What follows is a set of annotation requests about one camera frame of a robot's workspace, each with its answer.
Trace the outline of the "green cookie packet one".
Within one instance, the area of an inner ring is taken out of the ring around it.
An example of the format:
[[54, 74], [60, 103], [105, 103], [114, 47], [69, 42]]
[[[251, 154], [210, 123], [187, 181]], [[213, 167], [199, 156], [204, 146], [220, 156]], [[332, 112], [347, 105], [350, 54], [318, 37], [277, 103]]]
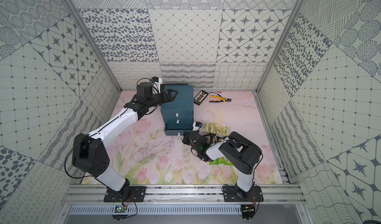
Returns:
[[210, 132], [211, 131], [211, 123], [202, 122], [202, 130], [203, 130], [203, 132]]

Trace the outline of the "black cookie packet four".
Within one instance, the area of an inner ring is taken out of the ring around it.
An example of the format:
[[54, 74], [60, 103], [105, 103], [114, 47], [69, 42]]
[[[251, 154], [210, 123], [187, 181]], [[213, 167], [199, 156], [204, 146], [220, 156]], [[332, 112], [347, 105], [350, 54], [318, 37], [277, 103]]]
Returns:
[[218, 142], [222, 142], [224, 139], [225, 137], [215, 136], [212, 141], [213, 143], [218, 143]]

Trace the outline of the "green cookie packet two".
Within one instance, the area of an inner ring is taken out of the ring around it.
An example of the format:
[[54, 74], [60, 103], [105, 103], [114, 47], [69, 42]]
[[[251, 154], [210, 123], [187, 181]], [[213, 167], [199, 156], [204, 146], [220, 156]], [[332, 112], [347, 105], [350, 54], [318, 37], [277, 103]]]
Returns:
[[214, 123], [210, 123], [208, 127], [209, 127], [209, 132], [210, 133], [213, 133], [213, 134], [217, 133], [217, 131], [218, 131], [218, 125], [216, 125]]

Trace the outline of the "teal drawer cabinet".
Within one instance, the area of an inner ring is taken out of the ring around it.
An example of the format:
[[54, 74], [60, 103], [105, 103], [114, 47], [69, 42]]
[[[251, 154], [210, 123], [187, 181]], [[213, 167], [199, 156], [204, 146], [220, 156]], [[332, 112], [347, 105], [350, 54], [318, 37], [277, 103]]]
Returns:
[[185, 132], [192, 132], [193, 86], [180, 86], [176, 91], [176, 98], [161, 106], [166, 136], [183, 136]]

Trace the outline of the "green cookie packet three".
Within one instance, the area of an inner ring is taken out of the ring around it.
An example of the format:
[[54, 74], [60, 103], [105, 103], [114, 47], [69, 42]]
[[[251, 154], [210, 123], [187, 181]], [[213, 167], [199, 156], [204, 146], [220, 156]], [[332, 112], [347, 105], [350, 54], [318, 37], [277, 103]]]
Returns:
[[215, 125], [214, 129], [215, 129], [215, 133], [217, 135], [223, 135], [224, 134], [224, 127], [223, 126]]

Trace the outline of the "green cookie packet four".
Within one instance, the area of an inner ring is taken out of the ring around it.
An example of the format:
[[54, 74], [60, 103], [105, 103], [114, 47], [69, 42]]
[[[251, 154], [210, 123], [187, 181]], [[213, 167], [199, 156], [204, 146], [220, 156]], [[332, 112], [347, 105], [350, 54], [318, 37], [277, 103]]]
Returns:
[[222, 133], [223, 136], [229, 136], [230, 134], [230, 126], [222, 125]]

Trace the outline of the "bright green packet one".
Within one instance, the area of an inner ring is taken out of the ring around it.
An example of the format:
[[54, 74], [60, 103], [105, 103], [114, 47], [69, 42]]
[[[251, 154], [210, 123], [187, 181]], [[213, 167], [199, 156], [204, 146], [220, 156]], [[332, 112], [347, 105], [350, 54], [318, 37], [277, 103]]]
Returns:
[[233, 164], [225, 157], [221, 157], [221, 158], [217, 158], [216, 160], [213, 160], [209, 163], [210, 165], [219, 165], [219, 164], [223, 164], [223, 165], [231, 165], [233, 166]]

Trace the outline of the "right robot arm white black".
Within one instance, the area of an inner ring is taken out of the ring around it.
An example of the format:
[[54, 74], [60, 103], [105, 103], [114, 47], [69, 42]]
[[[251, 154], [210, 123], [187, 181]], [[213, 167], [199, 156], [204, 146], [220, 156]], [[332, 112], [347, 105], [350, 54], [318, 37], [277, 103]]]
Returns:
[[254, 174], [262, 161], [261, 148], [237, 132], [223, 137], [213, 133], [201, 135], [199, 131], [186, 132], [182, 143], [190, 146], [200, 160], [213, 162], [219, 158], [228, 160], [239, 172], [236, 186], [248, 193], [254, 185]]

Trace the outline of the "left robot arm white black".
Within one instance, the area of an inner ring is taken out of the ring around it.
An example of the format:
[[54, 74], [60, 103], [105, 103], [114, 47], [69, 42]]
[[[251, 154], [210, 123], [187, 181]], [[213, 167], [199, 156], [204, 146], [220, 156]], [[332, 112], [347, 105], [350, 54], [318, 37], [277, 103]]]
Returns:
[[108, 189], [120, 195], [126, 194], [129, 181], [111, 167], [107, 147], [129, 126], [149, 115], [150, 108], [173, 102], [179, 94], [173, 89], [161, 92], [159, 86], [159, 81], [138, 84], [137, 93], [117, 115], [88, 134], [78, 134], [70, 151], [72, 165], [96, 178]]

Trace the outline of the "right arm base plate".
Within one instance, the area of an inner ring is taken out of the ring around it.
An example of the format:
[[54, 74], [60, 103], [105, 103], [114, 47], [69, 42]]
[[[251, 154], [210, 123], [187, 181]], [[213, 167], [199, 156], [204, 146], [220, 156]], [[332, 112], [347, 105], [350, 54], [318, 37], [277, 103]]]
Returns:
[[262, 189], [253, 185], [248, 192], [243, 191], [237, 185], [227, 185], [224, 184], [221, 187], [225, 202], [263, 202], [264, 197]]

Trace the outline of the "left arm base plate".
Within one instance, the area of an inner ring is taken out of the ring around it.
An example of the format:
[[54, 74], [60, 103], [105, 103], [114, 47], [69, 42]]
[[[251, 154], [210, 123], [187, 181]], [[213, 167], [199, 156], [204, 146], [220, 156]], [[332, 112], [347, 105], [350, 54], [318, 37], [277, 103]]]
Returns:
[[125, 186], [120, 191], [107, 188], [103, 201], [105, 203], [122, 203], [128, 200], [132, 202], [143, 202], [146, 189], [146, 186]]

